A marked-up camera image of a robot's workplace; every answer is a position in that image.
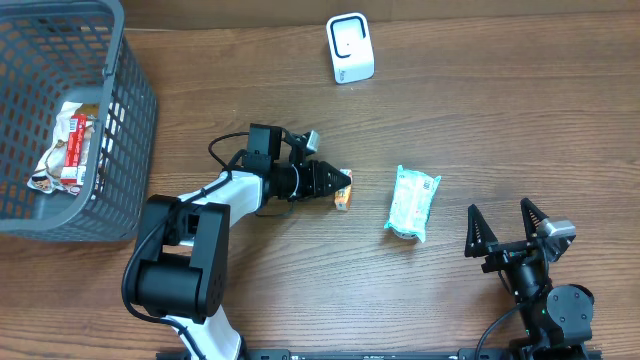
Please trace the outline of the small orange box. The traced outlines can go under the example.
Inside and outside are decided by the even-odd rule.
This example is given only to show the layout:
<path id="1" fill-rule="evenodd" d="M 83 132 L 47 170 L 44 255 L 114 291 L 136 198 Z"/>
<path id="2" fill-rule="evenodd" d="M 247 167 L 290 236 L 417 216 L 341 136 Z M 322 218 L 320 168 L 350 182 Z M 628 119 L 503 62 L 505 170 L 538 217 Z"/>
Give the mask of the small orange box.
<path id="1" fill-rule="evenodd" d="M 347 211 L 350 208 L 352 199 L 352 186 L 348 185 L 338 190 L 334 196 L 334 204 L 339 211 Z"/>

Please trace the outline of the teal white tissue pack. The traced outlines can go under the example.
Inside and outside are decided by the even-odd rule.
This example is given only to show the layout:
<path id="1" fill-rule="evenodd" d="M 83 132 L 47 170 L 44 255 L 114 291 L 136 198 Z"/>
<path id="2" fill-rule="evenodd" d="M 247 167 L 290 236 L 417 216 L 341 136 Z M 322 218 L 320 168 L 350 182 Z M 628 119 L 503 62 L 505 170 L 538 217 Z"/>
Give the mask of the teal white tissue pack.
<path id="1" fill-rule="evenodd" d="M 431 206 L 441 181 L 423 172 L 397 166 L 388 219 L 385 229 L 391 229 L 401 239 L 426 242 L 426 227 Z"/>

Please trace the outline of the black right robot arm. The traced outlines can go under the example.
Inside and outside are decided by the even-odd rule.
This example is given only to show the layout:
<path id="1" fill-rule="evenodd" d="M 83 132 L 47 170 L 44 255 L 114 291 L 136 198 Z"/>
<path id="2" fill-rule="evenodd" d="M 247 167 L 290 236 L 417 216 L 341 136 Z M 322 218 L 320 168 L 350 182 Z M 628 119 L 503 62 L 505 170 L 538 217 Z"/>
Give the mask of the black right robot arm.
<path id="1" fill-rule="evenodd" d="M 558 261 L 576 238 L 568 219 L 551 218 L 530 199 L 520 201 L 525 238 L 501 243 L 479 208 L 468 207 L 464 255 L 482 258 L 485 273 L 496 272 L 515 306 L 495 320 L 470 353 L 472 359 L 600 359 L 589 351 L 595 297 L 579 284 L 554 286 L 550 265 Z M 493 331 L 518 313 L 526 336 L 504 349 L 486 350 Z"/>

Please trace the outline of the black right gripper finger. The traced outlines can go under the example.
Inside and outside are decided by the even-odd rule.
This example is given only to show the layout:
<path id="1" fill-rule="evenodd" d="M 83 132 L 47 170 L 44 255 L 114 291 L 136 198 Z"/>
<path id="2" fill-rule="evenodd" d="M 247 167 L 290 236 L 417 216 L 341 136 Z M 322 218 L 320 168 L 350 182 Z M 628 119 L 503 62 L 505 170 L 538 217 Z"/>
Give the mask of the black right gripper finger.
<path id="1" fill-rule="evenodd" d="M 497 245 L 498 240 L 479 208 L 475 204 L 470 205 L 464 255 L 473 258 L 487 256 Z"/>
<path id="2" fill-rule="evenodd" d="M 528 240 L 533 240 L 537 234 L 537 226 L 547 219 L 548 216 L 542 212 L 529 198 L 520 201 L 521 213 L 524 223 L 525 235 Z"/>

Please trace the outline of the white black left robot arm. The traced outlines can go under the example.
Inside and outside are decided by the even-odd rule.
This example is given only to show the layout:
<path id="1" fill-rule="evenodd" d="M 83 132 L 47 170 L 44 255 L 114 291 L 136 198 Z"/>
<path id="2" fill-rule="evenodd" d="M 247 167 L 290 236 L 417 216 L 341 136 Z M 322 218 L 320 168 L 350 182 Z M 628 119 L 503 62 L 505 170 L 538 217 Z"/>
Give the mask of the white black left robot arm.
<path id="1" fill-rule="evenodd" d="M 124 269 L 122 301 L 134 317 L 171 327 L 180 359 L 248 359 L 251 352 L 223 309 L 231 227 L 258 215 L 270 199 L 295 205 L 332 196 L 352 179 L 313 159 L 319 135 L 253 124 L 245 148 L 221 164 L 219 177 L 178 197 L 145 203 L 134 251 Z"/>

